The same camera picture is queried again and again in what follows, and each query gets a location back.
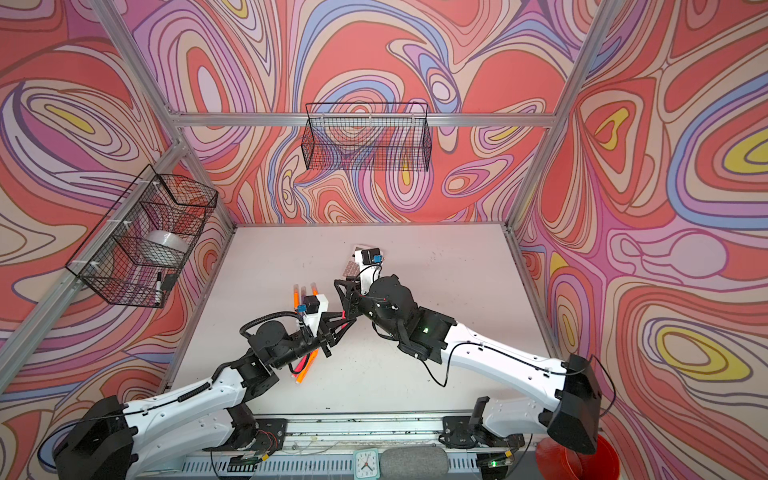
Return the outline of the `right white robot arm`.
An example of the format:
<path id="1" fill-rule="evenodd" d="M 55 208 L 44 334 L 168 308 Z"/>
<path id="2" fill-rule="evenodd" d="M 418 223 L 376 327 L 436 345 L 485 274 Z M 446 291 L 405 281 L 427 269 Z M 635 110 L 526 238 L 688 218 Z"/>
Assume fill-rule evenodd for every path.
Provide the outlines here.
<path id="1" fill-rule="evenodd" d="M 545 358 L 484 337 L 419 306 L 395 275 L 373 282 L 346 277 L 334 287 L 348 319 L 368 318 L 379 337 L 424 366 L 465 368 L 521 393 L 517 400 L 479 397 L 461 424 L 445 426 L 443 445 L 518 448 L 523 435 L 546 434 L 578 454 L 597 452 L 602 392 L 589 359 Z"/>

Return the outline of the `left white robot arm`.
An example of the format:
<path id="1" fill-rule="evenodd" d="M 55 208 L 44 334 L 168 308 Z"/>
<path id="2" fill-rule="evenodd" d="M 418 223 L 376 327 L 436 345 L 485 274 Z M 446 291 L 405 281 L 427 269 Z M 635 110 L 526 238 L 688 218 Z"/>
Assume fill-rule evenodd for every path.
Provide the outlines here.
<path id="1" fill-rule="evenodd" d="M 264 430 L 249 401 L 279 380 L 277 372 L 311 353 L 328 353 L 354 321 L 343 312 L 303 316 L 279 311 L 240 327 L 249 348 L 220 364 L 207 379 L 144 400 L 111 396 L 95 403 L 53 450 L 61 479 L 133 479 L 197 450 L 280 447 Z"/>

